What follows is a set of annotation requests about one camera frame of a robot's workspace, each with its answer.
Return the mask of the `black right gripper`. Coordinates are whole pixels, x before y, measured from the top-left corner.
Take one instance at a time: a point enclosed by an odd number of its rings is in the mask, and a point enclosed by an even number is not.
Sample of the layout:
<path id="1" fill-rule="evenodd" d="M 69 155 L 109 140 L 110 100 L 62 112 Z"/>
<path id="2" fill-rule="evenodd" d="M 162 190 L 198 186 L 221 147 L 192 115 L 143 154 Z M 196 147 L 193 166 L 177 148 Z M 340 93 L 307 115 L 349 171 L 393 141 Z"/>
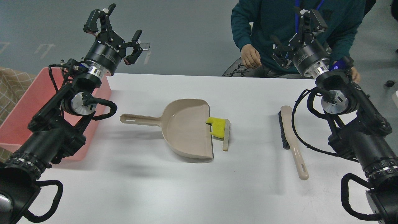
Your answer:
<path id="1" fill-rule="evenodd" d="M 274 61 L 283 69 L 295 66 L 301 76 L 317 78 L 329 71 L 330 56 L 318 42 L 317 36 L 328 30 L 328 25 L 316 9 L 295 8 L 298 16 L 296 34 L 284 46 L 271 35 Z"/>

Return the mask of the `person's right hand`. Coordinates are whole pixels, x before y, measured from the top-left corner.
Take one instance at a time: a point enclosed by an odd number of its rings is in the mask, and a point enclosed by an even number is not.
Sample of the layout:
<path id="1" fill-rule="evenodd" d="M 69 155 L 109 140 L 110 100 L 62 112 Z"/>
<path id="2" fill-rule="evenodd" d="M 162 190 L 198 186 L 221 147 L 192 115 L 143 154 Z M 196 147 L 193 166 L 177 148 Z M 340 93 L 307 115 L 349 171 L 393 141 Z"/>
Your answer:
<path id="1" fill-rule="evenodd" d="M 251 44 L 241 48 L 241 59 L 246 68 L 256 69 L 262 65 L 259 52 Z"/>

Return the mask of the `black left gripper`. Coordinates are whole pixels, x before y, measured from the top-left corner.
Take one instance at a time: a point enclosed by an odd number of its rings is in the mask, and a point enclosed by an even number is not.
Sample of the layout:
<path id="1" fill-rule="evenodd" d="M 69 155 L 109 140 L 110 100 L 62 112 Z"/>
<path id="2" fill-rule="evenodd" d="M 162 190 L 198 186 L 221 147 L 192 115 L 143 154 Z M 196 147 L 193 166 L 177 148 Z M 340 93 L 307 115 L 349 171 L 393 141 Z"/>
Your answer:
<path id="1" fill-rule="evenodd" d="M 111 4 L 105 9 L 92 10 L 88 20 L 84 24 L 83 31 L 96 37 L 90 50 L 84 57 L 84 62 L 97 63 L 108 70 L 108 76 L 113 76 L 118 65 L 124 60 L 126 65 L 134 65 L 141 53 L 142 47 L 139 38 L 142 30 L 137 30 L 131 42 L 126 42 L 116 32 L 113 31 L 110 19 L 116 4 Z M 126 48 L 132 47 L 133 51 L 126 56 Z"/>

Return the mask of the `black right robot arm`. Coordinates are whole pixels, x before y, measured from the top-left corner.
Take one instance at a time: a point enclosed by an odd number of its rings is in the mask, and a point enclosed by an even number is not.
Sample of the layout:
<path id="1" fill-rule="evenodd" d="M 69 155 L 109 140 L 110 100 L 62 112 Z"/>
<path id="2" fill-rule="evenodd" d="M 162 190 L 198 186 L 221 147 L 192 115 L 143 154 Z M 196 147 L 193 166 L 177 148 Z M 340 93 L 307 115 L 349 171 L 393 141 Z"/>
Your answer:
<path id="1" fill-rule="evenodd" d="M 380 224 L 396 224 L 397 205 L 397 155 L 390 148 L 385 136 L 392 132 L 391 125 L 378 112 L 362 88 L 353 81 L 353 60 L 343 57 L 332 65 L 330 55 L 317 41 L 317 35 L 327 30 L 327 24 L 315 9 L 295 7 L 298 30 L 287 46 L 276 36 L 272 57 L 282 68 L 294 65 L 297 71 L 315 80 L 316 87 L 304 90 L 297 99 L 293 111 L 281 113 L 284 125 L 284 143 L 293 146 L 300 139 L 294 126 L 297 106 L 308 96 L 308 110 L 327 121 L 331 135 L 328 144 L 332 156 L 358 162 L 366 180 L 348 173 L 341 180 L 340 200 L 344 210 L 359 220 L 375 220 Z M 349 203 L 349 181 L 353 180 L 367 188 L 366 196 L 372 214 L 363 214 L 352 209 Z"/>

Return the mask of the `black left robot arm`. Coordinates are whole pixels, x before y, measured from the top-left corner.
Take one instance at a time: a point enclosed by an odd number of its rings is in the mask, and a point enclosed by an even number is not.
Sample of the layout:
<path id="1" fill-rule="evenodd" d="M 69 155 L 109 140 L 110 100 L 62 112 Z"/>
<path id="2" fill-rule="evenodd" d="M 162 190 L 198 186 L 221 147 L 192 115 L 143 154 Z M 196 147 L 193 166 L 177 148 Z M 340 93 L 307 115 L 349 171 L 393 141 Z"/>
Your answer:
<path id="1" fill-rule="evenodd" d="M 107 119 L 117 111 L 113 102 L 97 98 L 104 76 L 114 75 L 124 61 L 133 65 L 143 52 L 137 30 L 130 42 L 111 27 L 116 4 L 91 11 L 83 30 L 95 42 L 81 61 L 48 66 L 55 94 L 32 117 L 32 135 L 1 163 L 1 223 L 16 224 L 22 217 L 32 223 L 48 220 L 56 212 L 63 194 L 58 180 L 40 181 L 53 164 L 73 156 L 86 143 L 84 131 L 91 121 Z"/>

